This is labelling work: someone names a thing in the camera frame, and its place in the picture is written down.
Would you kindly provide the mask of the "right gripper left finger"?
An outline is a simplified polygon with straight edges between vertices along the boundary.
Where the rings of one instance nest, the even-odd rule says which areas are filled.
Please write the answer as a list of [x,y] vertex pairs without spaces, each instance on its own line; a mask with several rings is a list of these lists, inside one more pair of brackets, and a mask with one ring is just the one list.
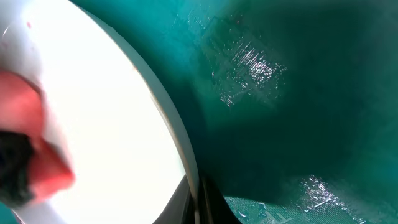
[[184,176],[164,211],[153,224],[194,224],[195,206],[187,177]]

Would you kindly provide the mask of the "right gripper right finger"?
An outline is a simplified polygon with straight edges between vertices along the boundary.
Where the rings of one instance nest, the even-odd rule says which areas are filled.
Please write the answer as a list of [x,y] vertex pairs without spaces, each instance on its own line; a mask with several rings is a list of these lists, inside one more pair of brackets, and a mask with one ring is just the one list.
[[241,224],[216,184],[208,177],[200,177],[200,223]]

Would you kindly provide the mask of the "light blue plate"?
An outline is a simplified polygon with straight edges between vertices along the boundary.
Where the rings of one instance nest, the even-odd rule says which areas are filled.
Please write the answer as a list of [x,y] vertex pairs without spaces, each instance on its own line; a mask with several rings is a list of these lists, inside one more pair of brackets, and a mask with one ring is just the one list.
[[44,139],[75,175],[49,198],[10,208],[22,223],[154,223],[199,176],[185,126],[145,60],[70,1],[1,2],[1,72],[40,93]]

